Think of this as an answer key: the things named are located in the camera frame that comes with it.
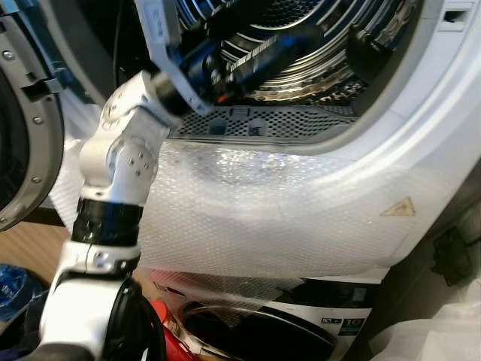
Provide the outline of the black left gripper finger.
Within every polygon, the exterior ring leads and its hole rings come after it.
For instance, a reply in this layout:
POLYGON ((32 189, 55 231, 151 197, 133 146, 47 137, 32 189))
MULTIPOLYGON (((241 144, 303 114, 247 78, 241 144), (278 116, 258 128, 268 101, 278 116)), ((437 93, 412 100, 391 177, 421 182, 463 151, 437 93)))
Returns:
POLYGON ((275 68, 291 65, 296 59, 313 51, 322 41, 316 29, 295 29, 272 35, 244 57, 233 63, 233 68, 275 68))
POLYGON ((322 42, 315 35, 275 35, 238 60, 238 83, 262 85, 313 51, 322 42))

